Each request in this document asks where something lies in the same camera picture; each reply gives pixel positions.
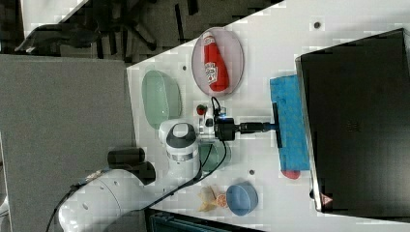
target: blue bowl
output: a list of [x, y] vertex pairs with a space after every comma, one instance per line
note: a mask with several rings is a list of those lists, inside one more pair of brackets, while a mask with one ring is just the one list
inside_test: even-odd
[[245, 216], [255, 209], [257, 193], [249, 182], [230, 186], [226, 192], [229, 209], [237, 216]]

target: white table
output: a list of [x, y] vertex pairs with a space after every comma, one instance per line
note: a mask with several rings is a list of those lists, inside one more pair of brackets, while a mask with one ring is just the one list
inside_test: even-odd
[[37, 27], [68, 19], [89, 0], [20, 0], [24, 37]]
[[[313, 28], [316, 21], [322, 24], [319, 29]], [[269, 79], [295, 73], [296, 57], [399, 27], [410, 29], [409, 23], [408, 0], [288, 0], [250, 15], [225, 27], [240, 38], [245, 69], [239, 88], [220, 98], [220, 102], [236, 124], [255, 119], [271, 120]], [[147, 160], [154, 163], [159, 178], [167, 169], [165, 149], [144, 116], [141, 82], [150, 65], [170, 74], [182, 92], [183, 117], [193, 115], [200, 102], [210, 99], [195, 85], [191, 74], [194, 44], [195, 41], [182, 44], [128, 68], [136, 142], [145, 148]], [[153, 208], [264, 231], [410, 231], [410, 224], [317, 213], [308, 196], [309, 173], [303, 173], [297, 181], [281, 175], [273, 133], [240, 135], [229, 146], [232, 149], [229, 166]], [[253, 176], [249, 175], [251, 169], [255, 170]], [[197, 212], [201, 204], [197, 194], [201, 187], [216, 185], [224, 190], [242, 180], [253, 183], [259, 196], [257, 208], [248, 216], [236, 217], [224, 209]]]

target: oval plate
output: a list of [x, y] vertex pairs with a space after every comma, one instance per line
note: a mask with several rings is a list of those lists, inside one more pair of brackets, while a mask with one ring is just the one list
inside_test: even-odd
[[[217, 42], [220, 55], [225, 62], [229, 75], [229, 87], [221, 92], [213, 91], [208, 84], [204, 67], [204, 45], [202, 35], [211, 32]], [[211, 97], [220, 97], [232, 93], [238, 86], [244, 71], [244, 52], [237, 36], [222, 27], [213, 27], [206, 30], [196, 41], [192, 53], [192, 74], [196, 85], [206, 95]]]

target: sticker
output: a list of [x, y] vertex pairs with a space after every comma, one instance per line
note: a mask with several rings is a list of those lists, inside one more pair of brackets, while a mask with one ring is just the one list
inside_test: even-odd
[[333, 201], [332, 198], [330, 198], [329, 196], [327, 196], [327, 195], [325, 195], [325, 194], [323, 194], [323, 193], [320, 193], [320, 197], [322, 198], [322, 204], [323, 204], [324, 206], [327, 205], [327, 204], [329, 204], [329, 203], [331, 203], [331, 202]]
[[215, 66], [215, 63], [209, 62], [205, 64], [205, 73], [208, 79], [208, 84], [217, 82], [218, 80], [218, 67]]

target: ketchup bottle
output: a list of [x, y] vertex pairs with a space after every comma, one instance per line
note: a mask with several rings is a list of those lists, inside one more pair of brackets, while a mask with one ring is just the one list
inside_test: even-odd
[[223, 62], [220, 50], [215, 43], [215, 38], [211, 32], [206, 32], [203, 36], [205, 54], [205, 73], [208, 78], [209, 87], [220, 92], [229, 86], [229, 76]]

